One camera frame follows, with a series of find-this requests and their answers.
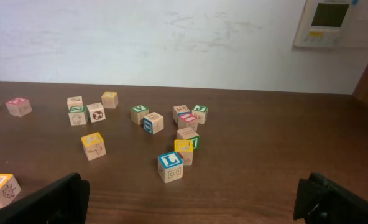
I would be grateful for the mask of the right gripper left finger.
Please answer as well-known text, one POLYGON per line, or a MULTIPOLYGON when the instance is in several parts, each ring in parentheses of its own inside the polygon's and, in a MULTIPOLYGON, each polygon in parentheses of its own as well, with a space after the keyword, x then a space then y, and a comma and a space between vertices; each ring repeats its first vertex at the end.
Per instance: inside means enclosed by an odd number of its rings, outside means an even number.
POLYGON ((90 183, 71 173, 0 208, 0 224, 86 222, 90 183))

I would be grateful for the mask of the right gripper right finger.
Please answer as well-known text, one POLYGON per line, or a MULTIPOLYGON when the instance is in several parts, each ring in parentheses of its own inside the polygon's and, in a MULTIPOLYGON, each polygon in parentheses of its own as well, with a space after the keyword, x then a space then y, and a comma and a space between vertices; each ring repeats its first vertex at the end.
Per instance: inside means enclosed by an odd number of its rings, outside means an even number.
POLYGON ((306 224, 368 223, 368 201, 312 172, 299 180, 293 219, 306 224))

